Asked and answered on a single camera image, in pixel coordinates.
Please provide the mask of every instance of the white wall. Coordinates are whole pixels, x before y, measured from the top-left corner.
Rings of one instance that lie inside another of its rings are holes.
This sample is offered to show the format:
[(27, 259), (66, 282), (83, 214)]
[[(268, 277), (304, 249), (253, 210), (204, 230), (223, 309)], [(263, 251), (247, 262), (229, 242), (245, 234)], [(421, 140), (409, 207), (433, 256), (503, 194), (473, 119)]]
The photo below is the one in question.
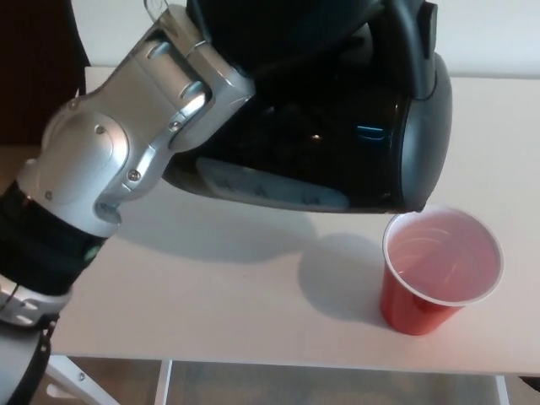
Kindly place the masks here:
[[(453, 74), (540, 77), (540, 0), (436, 3), (437, 49)], [(73, 6), (94, 65), (116, 65), (151, 25), (143, 0), (73, 0)]]

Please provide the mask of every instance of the red solo cup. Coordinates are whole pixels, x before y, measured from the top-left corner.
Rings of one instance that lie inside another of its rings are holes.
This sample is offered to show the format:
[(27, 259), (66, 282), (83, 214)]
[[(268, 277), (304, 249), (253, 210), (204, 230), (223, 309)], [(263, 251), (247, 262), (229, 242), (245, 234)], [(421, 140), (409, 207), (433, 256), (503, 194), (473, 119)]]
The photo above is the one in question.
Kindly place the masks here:
[(427, 207), (396, 216), (383, 239), (381, 311), (407, 335), (434, 331), (461, 308), (492, 294), (502, 278), (502, 254), (477, 219)]

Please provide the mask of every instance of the cup rim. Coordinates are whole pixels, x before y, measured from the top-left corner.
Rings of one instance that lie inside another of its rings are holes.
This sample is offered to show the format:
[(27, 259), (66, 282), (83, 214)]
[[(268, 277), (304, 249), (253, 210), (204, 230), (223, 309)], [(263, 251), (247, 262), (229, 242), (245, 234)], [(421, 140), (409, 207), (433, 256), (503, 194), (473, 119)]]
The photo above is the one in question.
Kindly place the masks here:
[(400, 220), (403, 220), (408, 215), (418, 214), (418, 213), (401, 213), (401, 214), (398, 214), (398, 215), (394, 216), (394, 218), (392, 218), (390, 220), (390, 222), (388, 223), (388, 225), (387, 225), (387, 227), (385, 229), (385, 233), (384, 233), (383, 238), (382, 238), (382, 250), (383, 250), (383, 253), (384, 253), (384, 257), (385, 257), (385, 262), (386, 262), (387, 267), (390, 269), (392, 275), (394, 276), (394, 278), (405, 289), (407, 289), (412, 294), (416, 295), (417, 297), (419, 297), (419, 298), (421, 298), (423, 300), (426, 300), (428, 302), (431, 302), (431, 303), (437, 304), (437, 305), (448, 306), (448, 307), (463, 307), (463, 306), (469, 306), (469, 305), (472, 305), (472, 304), (476, 304), (476, 303), (478, 303), (480, 301), (483, 301), (486, 298), (488, 298), (497, 289), (497, 287), (499, 287), (500, 282), (501, 282), (501, 280), (503, 278), (503, 273), (504, 273), (504, 263), (503, 263), (504, 259), (503, 259), (502, 249), (501, 249), (500, 243), (497, 241), (497, 238), (495, 237), (493, 231), (484, 222), (482, 222), (480, 219), (478, 219), (475, 216), (471, 215), (470, 213), (466, 213), (466, 212), (464, 212), (464, 211), (462, 211), (460, 209), (450, 208), (450, 207), (447, 207), (447, 206), (444, 206), (444, 205), (435, 205), (435, 204), (430, 204), (422, 212), (425, 212), (426, 209), (428, 209), (430, 211), (439, 211), (439, 212), (445, 212), (445, 211), (449, 212), (450, 211), (450, 212), (453, 212), (453, 213), (458, 213), (460, 215), (464, 215), (464, 216), (472, 219), (473, 221), (477, 222), (480, 226), (482, 226), (483, 229), (487, 232), (489, 238), (491, 239), (491, 241), (492, 241), (492, 243), (494, 245), (494, 248), (497, 251), (497, 259), (498, 259), (498, 262), (499, 262), (499, 275), (497, 276), (497, 279), (493, 282), (493, 285), (491, 286), (491, 288), (488, 291), (486, 291), (482, 295), (478, 296), (477, 298), (473, 298), (471, 300), (456, 301), (456, 302), (454, 302), (454, 301), (444, 301), (444, 300), (438, 300), (436, 298), (429, 297), (428, 295), (417, 291), (413, 286), (406, 283), (405, 280), (403, 280), (403, 278), (397, 273), (396, 269), (392, 265), (392, 261), (390, 260), (390, 255), (388, 253), (388, 239), (389, 239), (389, 234), (390, 234), (392, 228), (394, 226), (396, 226), (396, 224)]

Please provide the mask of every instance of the blue light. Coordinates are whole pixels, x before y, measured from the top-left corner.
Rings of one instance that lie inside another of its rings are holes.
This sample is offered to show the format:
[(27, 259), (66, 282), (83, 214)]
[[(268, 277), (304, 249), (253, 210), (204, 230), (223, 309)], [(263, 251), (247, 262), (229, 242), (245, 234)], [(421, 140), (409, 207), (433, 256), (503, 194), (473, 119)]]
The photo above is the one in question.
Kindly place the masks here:
[(382, 128), (358, 125), (356, 131), (363, 139), (368, 141), (382, 141), (385, 138), (385, 132)]

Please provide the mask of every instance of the floor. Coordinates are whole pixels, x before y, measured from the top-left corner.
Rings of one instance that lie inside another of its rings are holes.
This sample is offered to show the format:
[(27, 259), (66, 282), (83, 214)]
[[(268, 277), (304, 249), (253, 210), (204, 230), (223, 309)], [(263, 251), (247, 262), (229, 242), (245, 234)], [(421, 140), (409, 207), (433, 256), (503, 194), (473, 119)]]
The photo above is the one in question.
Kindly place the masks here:
[[(74, 359), (120, 404), (153, 405), (159, 362)], [(33, 404), (79, 405), (53, 400), (43, 381)], [(540, 404), (517, 377), (507, 377), (511, 405)], [(324, 370), (175, 362), (168, 405), (495, 405), (493, 377), (415, 375), (383, 371)]]

